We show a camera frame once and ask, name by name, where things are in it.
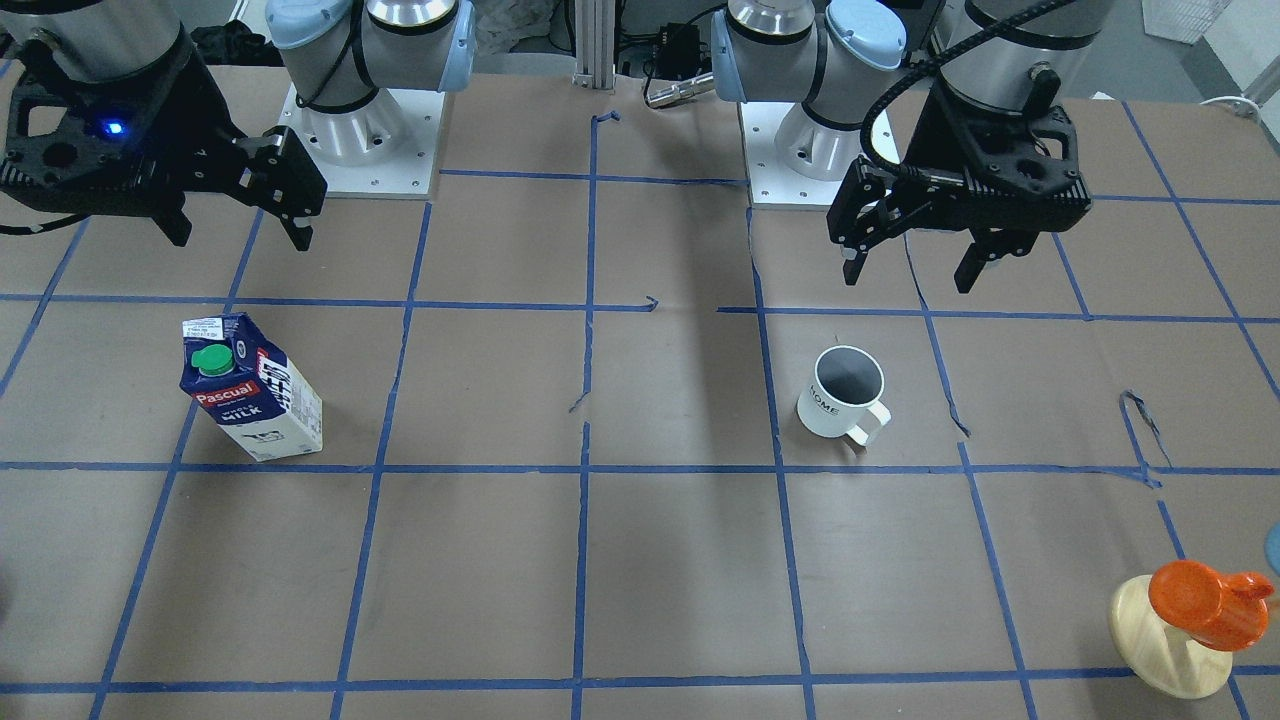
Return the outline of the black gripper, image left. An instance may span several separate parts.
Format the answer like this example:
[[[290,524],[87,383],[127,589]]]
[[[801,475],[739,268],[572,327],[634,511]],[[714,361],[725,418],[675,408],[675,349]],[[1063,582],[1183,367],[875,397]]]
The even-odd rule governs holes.
[[[6,196],[38,211],[148,218],[182,249],[192,233],[187,193],[220,193],[279,218],[293,247],[310,250],[323,173],[292,128],[242,132],[196,46],[174,45],[99,83],[70,78],[47,45],[15,54]]]

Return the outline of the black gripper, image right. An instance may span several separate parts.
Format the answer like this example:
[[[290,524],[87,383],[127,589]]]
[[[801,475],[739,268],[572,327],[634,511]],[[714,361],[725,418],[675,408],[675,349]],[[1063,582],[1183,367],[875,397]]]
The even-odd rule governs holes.
[[[954,273],[957,292],[970,293],[1009,254],[1010,233],[1068,231],[1092,209],[1075,126],[1056,101],[1059,73],[1033,65],[1027,78],[1029,96],[1009,114],[980,109],[938,81],[902,159],[868,149],[852,161],[827,211],[846,286],[859,282],[870,246],[887,238],[970,231]]]

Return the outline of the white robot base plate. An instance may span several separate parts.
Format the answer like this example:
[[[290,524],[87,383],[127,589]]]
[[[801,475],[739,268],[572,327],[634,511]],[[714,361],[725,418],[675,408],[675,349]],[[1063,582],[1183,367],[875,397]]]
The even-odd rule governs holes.
[[[858,129],[833,129],[797,102],[739,106],[751,206],[824,211],[861,154]]]
[[[381,88],[349,113],[297,105],[291,86],[280,123],[302,140],[330,199],[429,200],[438,169],[448,94]]]

